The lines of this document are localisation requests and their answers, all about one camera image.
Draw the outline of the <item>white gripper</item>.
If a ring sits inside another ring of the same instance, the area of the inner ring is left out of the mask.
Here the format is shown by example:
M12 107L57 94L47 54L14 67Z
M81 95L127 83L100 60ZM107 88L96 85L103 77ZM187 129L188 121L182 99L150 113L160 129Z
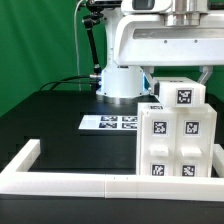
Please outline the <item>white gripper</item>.
M202 66L205 85L214 65L224 65L224 8L208 0L123 0L117 25L114 61L143 66L151 87L153 66Z

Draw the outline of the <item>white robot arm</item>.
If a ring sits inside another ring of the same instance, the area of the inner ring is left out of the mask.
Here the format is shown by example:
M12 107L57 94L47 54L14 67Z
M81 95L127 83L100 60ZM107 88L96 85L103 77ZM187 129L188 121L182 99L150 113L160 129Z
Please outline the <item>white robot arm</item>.
M84 0L97 96L113 103L155 96L168 107L205 101L224 65L224 2Z

